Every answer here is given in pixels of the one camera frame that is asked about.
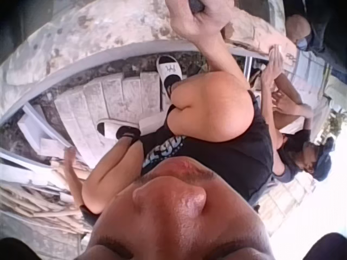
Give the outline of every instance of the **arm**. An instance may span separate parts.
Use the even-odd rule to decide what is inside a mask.
[[[310,130],[313,118],[313,110],[307,104],[297,104],[281,91],[274,92],[273,110],[285,115],[303,116],[305,118],[304,129]]]
[[[297,105],[297,113],[298,113],[298,115],[305,117],[304,129],[305,130],[311,130],[312,118],[314,116],[312,108],[306,104]]]
[[[271,50],[269,64],[261,75],[261,113],[269,126],[269,133],[272,141],[274,156],[274,164],[272,170],[276,175],[281,175],[285,170],[285,166],[277,152],[277,143],[280,140],[277,140],[278,135],[273,120],[271,85],[273,84],[274,79],[277,77],[277,74],[281,72],[282,63],[283,59],[279,53],[278,46],[276,46]]]
[[[173,30],[193,43],[207,58],[212,71],[232,74],[249,89],[240,67],[229,53],[220,33],[230,21],[234,1],[201,0],[204,10],[193,14],[188,0],[166,0]]]
[[[283,73],[281,73],[276,79],[275,83],[277,88],[287,95],[291,100],[293,100],[296,104],[302,104],[303,101],[301,100],[300,94],[297,92],[297,90],[294,88],[293,84],[290,82],[290,80],[287,78],[287,76]]]
[[[211,38],[208,41],[195,43],[195,45],[206,57],[208,63],[210,64],[211,71],[230,73],[241,81],[242,85],[247,90],[249,89],[249,83],[247,82],[234,57],[230,54],[221,34],[216,35],[214,38]]]
[[[67,148],[64,154],[64,174],[66,178],[66,182],[69,185],[70,192],[72,197],[74,198],[75,205],[77,207],[82,206],[82,183],[78,179],[73,167],[72,163],[75,160],[76,150],[74,147]]]

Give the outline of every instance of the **stone step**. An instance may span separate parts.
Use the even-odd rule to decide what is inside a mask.
[[[138,124],[160,113],[160,79],[156,72],[124,78],[123,73],[99,77],[58,96],[55,105],[73,143],[89,167],[115,144],[101,136],[96,126],[101,119]]]

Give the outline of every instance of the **hand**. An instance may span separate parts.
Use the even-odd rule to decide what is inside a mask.
[[[273,111],[287,115],[296,115],[298,105],[281,91],[272,93]]]
[[[72,163],[75,161],[76,158],[76,149],[75,147],[69,147],[65,148],[64,152],[64,164],[72,166]]]
[[[202,12],[193,15],[189,0],[165,0],[170,11],[171,27],[180,36],[195,45],[220,34],[230,21],[234,0],[201,0]]]
[[[275,45],[270,50],[269,63],[263,74],[269,76],[272,80],[276,79],[283,71],[283,57],[279,46]]]

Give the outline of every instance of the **knee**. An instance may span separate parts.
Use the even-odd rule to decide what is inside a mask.
[[[82,198],[85,206],[94,214],[100,214],[105,205],[99,196],[98,188],[87,180],[82,185]]]
[[[214,141],[234,139],[248,129],[254,107],[242,82],[228,73],[215,73],[207,78],[204,92],[206,129]]]

